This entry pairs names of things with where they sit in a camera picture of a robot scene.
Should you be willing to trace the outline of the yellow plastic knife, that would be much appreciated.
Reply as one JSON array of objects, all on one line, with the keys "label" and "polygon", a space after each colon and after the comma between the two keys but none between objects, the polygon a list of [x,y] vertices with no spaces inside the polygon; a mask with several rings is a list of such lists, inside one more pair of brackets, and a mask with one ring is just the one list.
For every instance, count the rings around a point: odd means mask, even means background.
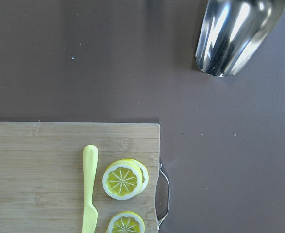
[{"label": "yellow plastic knife", "polygon": [[87,145],[83,149],[83,182],[84,205],[82,232],[94,233],[97,225],[98,211],[93,205],[93,189],[97,171],[98,149],[94,145]]}]

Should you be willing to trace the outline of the lemon slice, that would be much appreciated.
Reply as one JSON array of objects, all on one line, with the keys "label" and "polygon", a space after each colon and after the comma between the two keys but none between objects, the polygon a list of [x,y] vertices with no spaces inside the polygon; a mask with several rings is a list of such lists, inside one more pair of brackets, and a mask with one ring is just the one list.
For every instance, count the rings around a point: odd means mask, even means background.
[{"label": "lemon slice", "polygon": [[114,215],[108,224],[106,233],[144,233],[145,223],[140,215],[123,211]]},{"label": "lemon slice", "polygon": [[149,182],[146,166],[132,158],[110,164],[102,178],[106,194],[116,200],[128,200],[143,192]]}]

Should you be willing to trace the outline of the bamboo cutting board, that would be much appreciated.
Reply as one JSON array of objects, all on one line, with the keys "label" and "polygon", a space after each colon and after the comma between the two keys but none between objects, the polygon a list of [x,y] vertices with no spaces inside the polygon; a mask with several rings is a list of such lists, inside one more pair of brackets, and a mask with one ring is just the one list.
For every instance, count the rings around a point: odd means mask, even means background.
[{"label": "bamboo cutting board", "polygon": [[[96,232],[121,211],[138,213],[155,233],[168,199],[156,193],[161,178],[160,125],[151,123],[0,122],[0,233],[79,233],[83,218],[86,145],[99,150],[93,204]],[[149,184],[129,200],[106,195],[102,176],[119,159],[134,158],[149,172]]]}]

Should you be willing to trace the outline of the metal scoop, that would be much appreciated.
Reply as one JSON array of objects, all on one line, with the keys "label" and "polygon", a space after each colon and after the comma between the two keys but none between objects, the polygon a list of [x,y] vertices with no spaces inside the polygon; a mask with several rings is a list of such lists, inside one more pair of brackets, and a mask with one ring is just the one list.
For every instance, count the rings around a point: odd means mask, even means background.
[{"label": "metal scoop", "polygon": [[234,76],[279,20],[283,0],[210,0],[195,53],[198,68],[212,76]]}]

